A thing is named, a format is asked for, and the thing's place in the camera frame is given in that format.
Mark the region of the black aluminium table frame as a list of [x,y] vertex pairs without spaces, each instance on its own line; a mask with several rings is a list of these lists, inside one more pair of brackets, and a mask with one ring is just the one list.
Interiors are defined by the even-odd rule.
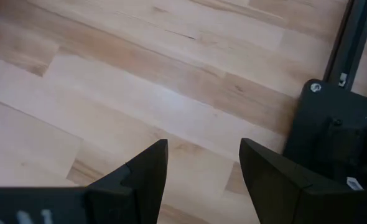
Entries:
[[349,0],[323,81],[367,97],[367,0]]

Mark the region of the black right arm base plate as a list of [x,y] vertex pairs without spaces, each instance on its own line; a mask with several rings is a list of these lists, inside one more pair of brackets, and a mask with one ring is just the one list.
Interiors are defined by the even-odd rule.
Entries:
[[367,189],[367,97],[309,80],[283,155],[341,184],[352,177]]

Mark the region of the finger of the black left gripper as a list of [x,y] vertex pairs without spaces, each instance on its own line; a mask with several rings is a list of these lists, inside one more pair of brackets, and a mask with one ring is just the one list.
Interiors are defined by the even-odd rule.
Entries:
[[303,191],[328,185],[328,179],[248,138],[240,142],[239,163],[261,224],[299,224]]
[[168,141],[160,139],[88,186],[90,224],[157,224],[167,177]]

